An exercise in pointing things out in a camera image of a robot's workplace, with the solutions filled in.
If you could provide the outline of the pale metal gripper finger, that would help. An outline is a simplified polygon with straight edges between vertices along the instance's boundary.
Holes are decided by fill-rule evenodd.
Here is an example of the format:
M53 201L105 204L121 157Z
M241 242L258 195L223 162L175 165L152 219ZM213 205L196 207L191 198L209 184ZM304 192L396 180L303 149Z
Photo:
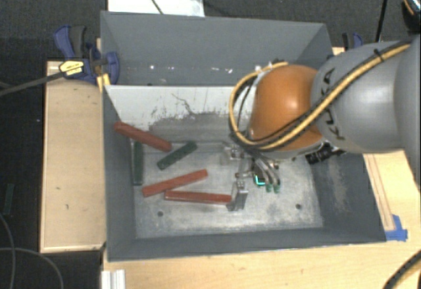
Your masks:
M231 201L226 205L228 211L244 210L249 194L246 182L237 180L233 184Z
M245 153L238 147L224 147L220 154L220 164L229 165L245 158Z

